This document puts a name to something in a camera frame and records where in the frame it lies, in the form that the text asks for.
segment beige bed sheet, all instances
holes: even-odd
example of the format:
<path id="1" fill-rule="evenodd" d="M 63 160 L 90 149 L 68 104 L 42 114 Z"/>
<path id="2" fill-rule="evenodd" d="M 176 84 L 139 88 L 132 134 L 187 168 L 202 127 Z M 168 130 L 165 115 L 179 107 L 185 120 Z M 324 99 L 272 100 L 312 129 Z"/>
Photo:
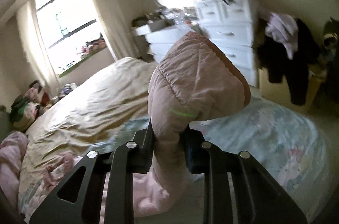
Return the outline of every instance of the beige bed sheet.
<path id="1" fill-rule="evenodd" d="M 60 153 L 81 155 L 113 136 L 124 121 L 146 116 L 148 86 L 155 65 L 124 58 L 99 71 L 64 97 L 28 129 L 29 144 L 19 194 L 42 178 Z"/>

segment dark clothes on dresser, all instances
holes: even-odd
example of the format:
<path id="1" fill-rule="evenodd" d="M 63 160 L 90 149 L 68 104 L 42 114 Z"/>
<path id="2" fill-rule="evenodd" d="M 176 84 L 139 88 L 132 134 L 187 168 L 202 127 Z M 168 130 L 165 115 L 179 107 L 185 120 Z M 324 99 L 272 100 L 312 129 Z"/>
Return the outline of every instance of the dark clothes on dresser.
<path id="1" fill-rule="evenodd" d="M 257 56 L 262 67 L 268 71 L 268 81 L 281 83 L 285 75 L 292 104 L 304 105 L 308 88 L 307 64 L 317 62 L 320 48 L 305 23 L 298 19 L 297 24 L 298 51 L 294 53 L 292 60 L 288 59 L 284 45 L 268 36 L 265 36 L 264 44 L 257 48 Z"/>

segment brown fabric trim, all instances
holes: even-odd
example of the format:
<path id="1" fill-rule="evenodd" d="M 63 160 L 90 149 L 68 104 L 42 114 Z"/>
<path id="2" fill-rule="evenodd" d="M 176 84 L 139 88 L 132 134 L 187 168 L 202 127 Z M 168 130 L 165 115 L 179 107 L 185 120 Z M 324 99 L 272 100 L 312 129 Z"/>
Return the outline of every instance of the brown fabric trim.
<path id="1" fill-rule="evenodd" d="M 251 91 L 249 84 L 247 83 L 244 76 L 240 73 L 240 71 L 233 65 L 233 63 L 230 62 L 230 60 L 225 56 L 223 52 L 220 51 L 220 49 L 211 42 L 208 38 L 196 33 L 196 32 L 188 32 L 186 36 L 194 37 L 197 40 L 200 40 L 201 42 L 204 42 L 208 45 L 208 47 L 217 55 L 217 57 L 224 63 L 225 67 L 229 69 L 229 71 L 240 80 L 242 85 L 244 86 L 244 94 L 245 94 L 245 101 L 244 101 L 244 107 L 246 107 L 250 101 L 251 101 Z"/>

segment bed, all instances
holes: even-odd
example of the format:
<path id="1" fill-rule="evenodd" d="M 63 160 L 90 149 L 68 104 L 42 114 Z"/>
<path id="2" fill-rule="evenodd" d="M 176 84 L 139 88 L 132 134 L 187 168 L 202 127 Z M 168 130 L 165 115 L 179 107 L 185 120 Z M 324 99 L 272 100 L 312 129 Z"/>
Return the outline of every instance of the bed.
<path id="1" fill-rule="evenodd" d="M 41 116 L 27 131 L 29 144 L 19 186 L 25 213 L 46 166 L 60 153 L 109 152 L 147 127 L 152 64 L 125 58 L 99 71 Z M 325 135 L 299 114 L 252 98 L 239 113 L 190 126 L 224 151 L 248 150 L 289 193 L 309 222 L 330 195 L 334 175 Z M 137 218 L 139 224 L 201 223 L 203 176 L 191 175 L 182 198 L 167 213 Z"/>

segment window sill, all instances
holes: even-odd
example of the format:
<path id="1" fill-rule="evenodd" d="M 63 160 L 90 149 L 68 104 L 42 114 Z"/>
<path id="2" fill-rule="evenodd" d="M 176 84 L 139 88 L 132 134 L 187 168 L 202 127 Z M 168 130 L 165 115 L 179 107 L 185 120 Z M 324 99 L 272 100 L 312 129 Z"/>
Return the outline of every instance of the window sill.
<path id="1" fill-rule="evenodd" d="M 75 62 L 72 66 L 68 67 L 67 69 L 63 70 L 60 74 L 58 74 L 59 78 L 64 77 L 65 75 L 69 74 L 70 72 L 72 72 L 73 70 L 75 70 L 77 67 L 79 67 L 84 61 L 86 61 L 87 59 L 89 59 L 90 57 L 92 57 L 93 55 L 95 55 L 96 53 L 106 49 L 107 47 L 100 49 L 98 51 L 95 51 L 92 54 L 89 54 L 88 56 L 78 60 L 77 62 Z"/>

